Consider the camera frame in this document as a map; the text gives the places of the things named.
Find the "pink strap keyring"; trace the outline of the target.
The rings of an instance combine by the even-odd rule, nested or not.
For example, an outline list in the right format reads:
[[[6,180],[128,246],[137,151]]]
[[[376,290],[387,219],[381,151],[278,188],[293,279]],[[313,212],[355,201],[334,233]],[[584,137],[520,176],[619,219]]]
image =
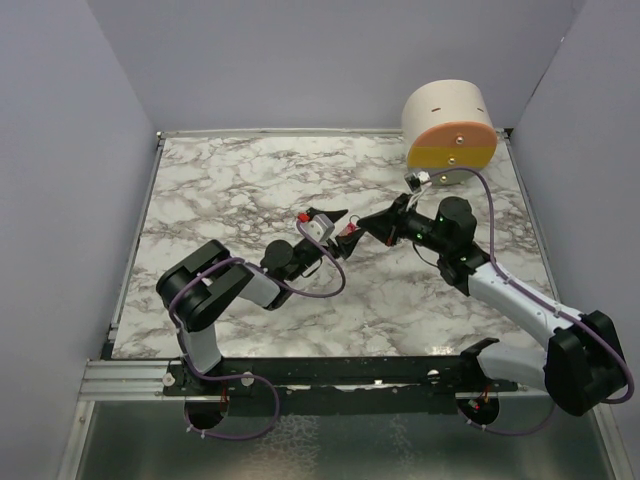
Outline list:
[[[357,221],[359,220],[358,215],[351,215],[346,226],[337,234],[338,237],[345,237],[351,235],[358,229]]]

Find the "red tag key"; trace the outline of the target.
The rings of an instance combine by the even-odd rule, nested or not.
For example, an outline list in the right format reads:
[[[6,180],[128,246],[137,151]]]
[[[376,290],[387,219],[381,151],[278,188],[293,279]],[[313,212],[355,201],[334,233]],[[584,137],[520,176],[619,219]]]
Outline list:
[[[357,227],[355,225],[348,224],[338,233],[338,237],[351,235],[356,229]]]

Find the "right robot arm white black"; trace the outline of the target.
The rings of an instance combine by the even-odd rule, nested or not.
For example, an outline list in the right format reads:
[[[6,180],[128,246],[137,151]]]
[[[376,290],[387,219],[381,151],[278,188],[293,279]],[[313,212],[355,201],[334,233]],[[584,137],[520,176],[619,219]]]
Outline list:
[[[584,314],[555,302],[509,274],[477,245],[468,201],[447,197],[428,218],[402,194],[357,225],[388,247],[408,240],[435,252],[447,284],[497,310],[539,344],[528,349],[486,340],[467,349],[472,359],[459,367],[467,389],[481,391],[494,380],[518,383],[546,392],[574,416],[616,401],[620,390],[633,393],[612,320],[600,311]]]

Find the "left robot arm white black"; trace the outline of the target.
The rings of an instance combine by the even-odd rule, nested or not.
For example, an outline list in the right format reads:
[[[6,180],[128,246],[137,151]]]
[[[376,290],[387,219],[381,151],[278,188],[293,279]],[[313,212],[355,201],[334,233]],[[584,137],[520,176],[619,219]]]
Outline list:
[[[272,241],[258,265],[234,257],[220,241],[211,240],[161,276],[156,292],[176,328],[181,357],[188,367],[186,382],[195,392],[210,394],[220,385],[217,366],[222,354],[215,322],[236,299],[271,311],[293,295],[326,299],[342,293],[346,274],[340,262],[351,256],[364,235],[353,224],[334,232],[334,223],[346,214],[345,210],[314,208],[299,214],[295,226],[302,240],[295,245]],[[311,267],[325,260],[338,271],[337,289],[319,293],[294,288],[293,281],[309,277]]]

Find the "round beige drawer box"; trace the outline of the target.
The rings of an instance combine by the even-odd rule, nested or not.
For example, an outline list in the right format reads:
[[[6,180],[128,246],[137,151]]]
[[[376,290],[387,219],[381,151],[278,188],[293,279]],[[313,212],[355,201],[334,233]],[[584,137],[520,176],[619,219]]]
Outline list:
[[[407,168],[427,172],[435,186],[459,184],[483,170],[498,143],[480,89],[466,80],[436,80],[415,90],[401,130]]]

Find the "black mounting rail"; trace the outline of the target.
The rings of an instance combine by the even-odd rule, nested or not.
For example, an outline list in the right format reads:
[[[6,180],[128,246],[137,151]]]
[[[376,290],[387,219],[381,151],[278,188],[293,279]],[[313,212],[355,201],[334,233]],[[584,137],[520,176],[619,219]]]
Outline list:
[[[453,414],[457,396],[514,392],[460,356],[225,358],[204,379],[173,362],[167,397],[235,416]]]

